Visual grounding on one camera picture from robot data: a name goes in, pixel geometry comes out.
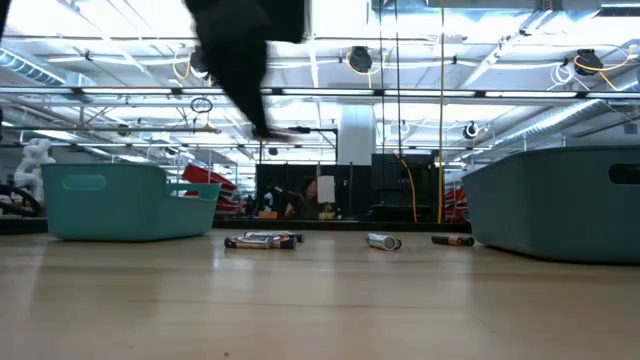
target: ceiling light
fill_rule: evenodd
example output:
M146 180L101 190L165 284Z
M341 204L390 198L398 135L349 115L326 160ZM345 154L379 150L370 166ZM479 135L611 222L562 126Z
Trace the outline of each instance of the ceiling light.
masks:
M0 94L71 94L70 88L65 87L0 87Z
M67 141L78 140L77 136L69 134L68 132L64 132L64 131L36 130L34 132L36 134L52 137L54 139L59 139L59 140L67 140Z
M182 93L185 95L222 95L224 90L220 88L191 88L182 90Z
M633 4L602 4L603 8L627 8L627 7L633 7L633 8L640 8L640 3L633 3Z
M373 90L351 89L284 89L285 95L335 95L335 96L368 96L373 95Z
M385 96L422 96L422 97L438 97L440 90L385 90ZM475 91L458 91L445 90L444 96L448 97L471 97L475 95Z
M169 95L171 89L167 88L82 88L85 94L110 94L110 95Z
M587 94L588 98L598 99L639 99L640 93L633 92L595 92Z
M142 156L119 155L118 157L121 158L122 160L130 161L130 162L137 162L137 163L151 162L151 160L147 158L143 158Z
M573 98L575 91L487 91L487 97Z
M94 153L94 154L98 154L98 155L102 155L102 156L111 156L111 154L109 154L108 152L106 152L104 150L100 150L100 149L96 149L96 148L92 148L92 147L88 147L86 149L89 150L90 152Z
M79 143L78 146L99 146L99 147L125 147L127 146L127 144L123 144L123 143L106 143L106 144L87 144L87 143Z

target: plastic bin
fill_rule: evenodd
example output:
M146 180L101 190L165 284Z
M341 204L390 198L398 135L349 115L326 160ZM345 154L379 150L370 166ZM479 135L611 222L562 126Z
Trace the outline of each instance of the plastic bin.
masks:
M49 232L63 240L154 241L211 230L220 184L167 184L141 164L43 165ZM198 198L172 196L198 191Z
M524 152L463 182L482 244L556 261L640 263L640 147Z

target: cable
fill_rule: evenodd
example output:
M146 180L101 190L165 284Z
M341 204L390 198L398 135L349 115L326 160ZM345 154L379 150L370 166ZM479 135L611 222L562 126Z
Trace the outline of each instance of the cable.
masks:
M191 55L193 55L193 52L190 52L189 57L187 58L187 72L185 72L184 75L180 75L180 73L178 72L178 69L176 68L176 63L175 62L173 63L173 73L180 80L186 80L189 77L189 73L191 72ZM173 59L176 60L177 58L178 58L178 52L176 51Z
M582 65L582 64L580 64L580 63L578 62L578 59L580 58L580 55L576 55L576 57L575 57L575 58L573 58L573 62L576 64L576 66L579 66L579 67L580 67L580 68L582 68L582 69L589 70L589 71L596 71L596 72L598 72L598 74L600 74L600 76L602 76L602 78L604 79L604 81L605 81L607 84L609 84L609 86L611 86L611 88L612 88L613 90L615 90L615 91L620 91L620 90L619 90L615 85L613 85L613 83L611 82L611 80L609 80L609 78L607 77L607 75L605 75L605 74L604 74L604 72L605 72L605 71L615 70L615 69L618 69L618 68L621 68L621 67L625 66L625 65L629 62L629 60L631 60L631 55L633 55L633 49L635 49L635 48L636 48L636 45L635 45L635 44L630 45L630 46L629 46L629 54L627 55L627 58L626 58L626 59L624 59L624 61L623 61L623 62L621 62L620 64L615 65L615 66L612 66L612 67L608 67L608 68L602 68L602 69L599 69L599 68L593 68L593 67L589 67L589 66L586 66L586 65Z
M351 59L351 52L348 52L347 53L347 66L349 66L349 69L351 69L351 71L353 71L354 73L356 73L358 75L368 76L369 77L369 89L371 89L371 86L372 86L372 84L371 84L371 76L379 73L380 70L382 70L382 68L384 67L385 58L386 58L386 55L383 55L382 56L382 64L375 71L370 71L370 72L363 73L363 72L360 72L360 71L354 69L353 66L351 66L351 63L349 61Z
M602 78L604 79L604 81L607 82L607 84L609 84L609 86L611 86L611 88L615 91L620 91L618 90L618 88L613 85L613 83L611 82L611 80L609 80L609 78L607 77L607 75L605 75L602 71L599 72L600 76L602 76Z
M407 173L409 174L409 184L411 184L411 205L413 207L413 222L417 224L418 214L416 212L416 188L413 185L413 176L411 175L411 169L409 169L409 165L407 165L407 163L402 160L402 158L398 154L394 152L393 155L395 155L398 160L400 160L405 169L407 169Z
M442 224L443 182L444 169L442 167L442 130L444 128L444 9L446 0L440 2L442 33L440 34L440 138L438 142L438 224Z
M615 65L615 66L612 66L612 67L608 67L608 68L602 68L602 69L599 69L599 68L592 68L592 67L589 67L589 66L586 66L586 65L582 65L582 64L580 64L580 63L578 62L578 59L580 58L580 55L576 55L576 57L575 57L575 58L573 58L573 62L574 62L577 66L579 66L579 67L581 67L581 68L583 68L583 69L585 69L585 70L590 70L590 71L599 71L599 72L602 72L602 71L611 71L611 70L615 70L615 69L618 69L618 68L621 68L621 67L623 67L623 66L627 65L627 63L629 62L629 60L631 60L631 55L633 55L633 49L635 49L635 48L636 48L636 45L635 45L635 44L633 44L633 45L629 46L629 54L627 55L627 58L626 58L623 62L621 62L620 64Z

